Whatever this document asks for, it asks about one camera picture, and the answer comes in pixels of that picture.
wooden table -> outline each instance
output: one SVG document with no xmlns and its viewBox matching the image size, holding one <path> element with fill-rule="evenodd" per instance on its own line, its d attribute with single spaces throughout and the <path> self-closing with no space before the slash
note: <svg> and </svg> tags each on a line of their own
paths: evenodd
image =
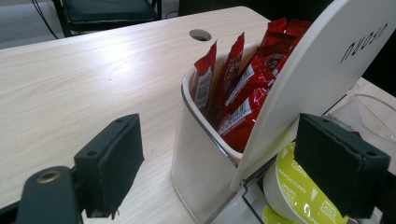
<svg viewBox="0 0 396 224">
<path fill-rule="evenodd" d="M 0 50 L 0 207 L 20 199 L 30 175 L 72 167 L 109 122 L 139 113 L 146 160 L 114 223 L 193 223 L 170 176 L 181 79 L 215 40 L 218 52 L 242 32 L 260 42 L 267 22 L 234 7 Z M 212 39 L 197 41 L 192 29 Z"/>
</svg>

